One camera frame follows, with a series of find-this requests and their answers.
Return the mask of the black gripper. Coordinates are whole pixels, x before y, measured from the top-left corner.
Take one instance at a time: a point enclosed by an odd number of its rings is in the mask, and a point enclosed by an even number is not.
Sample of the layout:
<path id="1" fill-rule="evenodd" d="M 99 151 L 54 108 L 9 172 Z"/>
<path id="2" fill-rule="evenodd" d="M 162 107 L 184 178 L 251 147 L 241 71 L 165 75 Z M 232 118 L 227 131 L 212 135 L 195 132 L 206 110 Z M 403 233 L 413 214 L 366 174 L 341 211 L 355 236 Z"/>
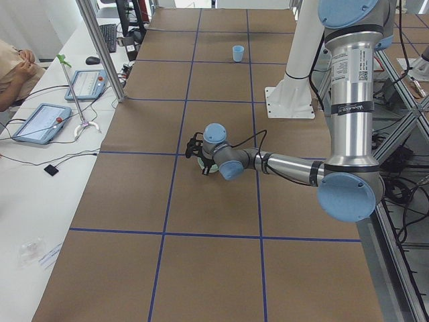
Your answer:
<path id="1" fill-rule="evenodd" d="M 210 153 L 206 152 L 203 146 L 201 146 L 199 158 L 201 159 L 201 162 L 202 162 L 202 174 L 205 176 L 208 176 L 208 174 L 210 173 L 210 169 L 215 164 L 213 156 Z"/>

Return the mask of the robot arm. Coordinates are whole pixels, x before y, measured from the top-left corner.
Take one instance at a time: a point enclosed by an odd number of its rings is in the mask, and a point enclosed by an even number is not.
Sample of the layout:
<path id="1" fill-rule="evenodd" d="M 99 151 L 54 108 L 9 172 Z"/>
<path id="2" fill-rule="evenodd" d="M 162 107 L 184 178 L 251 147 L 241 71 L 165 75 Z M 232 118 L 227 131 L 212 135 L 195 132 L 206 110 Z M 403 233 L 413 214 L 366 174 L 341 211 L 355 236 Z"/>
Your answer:
<path id="1" fill-rule="evenodd" d="M 315 186 L 318 202 L 331 217 L 356 222 L 368 218 L 380 202 L 384 185 L 371 152 L 373 55 L 391 44 L 395 1 L 321 1 L 318 17 L 331 54 L 331 155 L 310 161 L 260 148 L 232 146 L 226 129 L 208 125 L 192 138 L 186 155 L 197 156 L 203 174 L 212 166 L 227 180 L 247 168 L 291 182 Z"/>

